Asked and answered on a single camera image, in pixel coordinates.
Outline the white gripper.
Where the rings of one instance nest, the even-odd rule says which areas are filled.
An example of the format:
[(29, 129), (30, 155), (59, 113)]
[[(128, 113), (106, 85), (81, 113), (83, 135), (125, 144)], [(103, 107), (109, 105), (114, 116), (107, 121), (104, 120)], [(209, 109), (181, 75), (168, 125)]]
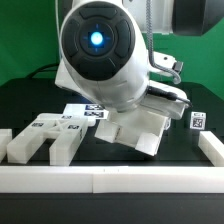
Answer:
[(143, 51), (135, 57), (133, 66), (133, 112), (138, 117), (156, 116), (179, 120), (184, 110), (189, 107), (189, 100), (184, 91), (149, 79), (149, 72), (162, 74), (162, 69), (154, 69)]

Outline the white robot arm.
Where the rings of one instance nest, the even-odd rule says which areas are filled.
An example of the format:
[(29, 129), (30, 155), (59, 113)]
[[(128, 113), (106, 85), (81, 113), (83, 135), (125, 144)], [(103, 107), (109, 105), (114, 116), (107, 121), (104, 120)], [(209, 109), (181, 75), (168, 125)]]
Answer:
[(62, 23), (55, 84), (109, 111), (138, 107), (173, 119), (190, 104), (149, 72), (181, 82), (182, 64), (153, 50), (155, 33), (201, 36), (224, 19), (224, 0), (73, 0)]

